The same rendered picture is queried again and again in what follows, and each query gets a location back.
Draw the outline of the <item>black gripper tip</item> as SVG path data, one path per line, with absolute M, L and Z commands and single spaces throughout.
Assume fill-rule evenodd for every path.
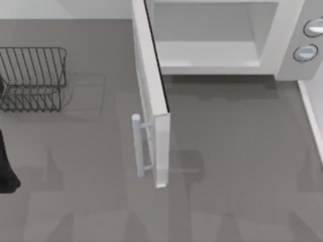
M 3 133 L 0 129 L 0 194 L 13 194 L 21 186 L 7 157 Z

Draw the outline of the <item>white microwave door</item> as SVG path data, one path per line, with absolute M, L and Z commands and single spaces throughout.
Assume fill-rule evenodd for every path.
M 135 65 L 154 186 L 169 183 L 171 114 L 159 66 L 149 0 L 131 0 Z

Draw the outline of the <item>pale microwave oven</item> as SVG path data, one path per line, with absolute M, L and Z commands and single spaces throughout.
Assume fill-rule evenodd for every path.
M 149 16 L 164 75 L 269 75 L 311 79 L 323 56 L 323 35 L 303 27 L 323 18 L 323 0 L 149 0 Z M 317 56 L 294 60 L 300 46 Z

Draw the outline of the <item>round grey microwave knob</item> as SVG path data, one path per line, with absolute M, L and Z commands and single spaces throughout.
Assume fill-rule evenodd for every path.
M 323 35 L 323 18 L 309 20 L 303 27 L 303 33 L 310 38 Z
M 298 47 L 294 53 L 293 58 L 297 62 L 304 63 L 314 59 L 318 54 L 318 48 L 315 45 L 306 45 Z

